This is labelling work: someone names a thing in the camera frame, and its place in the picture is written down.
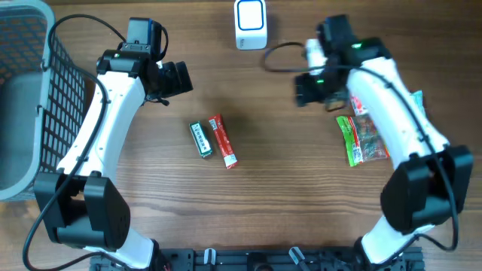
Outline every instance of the wooden tabletop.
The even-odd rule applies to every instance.
[[[323,105],[297,108],[294,75],[262,71],[262,51],[239,51],[232,2],[63,5],[56,17],[91,14],[126,34],[129,17],[150,17],[169,32],[166,61],[188,64],[194,91],[147,104],[130,126],[119,159],[117,187],[129,203],[131,225],[161,248],[289,248],[352,245],[381,216],[380,191],[392,174],[388,160],[348,166],[343,136]],[[314,38],[326,17],[350,15],[358,37],[378,36],[411,90],[423,90],[429,119],[452,145],[476,159],[460,243],[453,253],[423,247],[427,270],[473,270],[482,264],[482,2],[268,1],[270,45]],[[92,72],[119,40],[89,20],[58,31],[74,61]],[[273,56],[273,65],[306,63],[299,50]],[[188,124],[224,116],[239,160],[227,170],[219,151],[203,160]],[[0,204],[0,269],[24,269],[21,250],[38,207]],[[431,232],[448,244],[451,226]],[[85,253],[50,243],[40,227],[31,248],[36,266]],[[74,269],[86,269],[80,263]]]

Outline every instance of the red and white package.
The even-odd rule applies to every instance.
[[[221,114],[210,117],[209,124],[211,124],[211,127],[214,130],[214,134],[218,140],[219,148],[223,154],[227,169],[234,167],[236,164],[238,164],[238,160],[236,160],[236,157],[234,156],[233,148],[231,147],[226,130],[224,129]]]

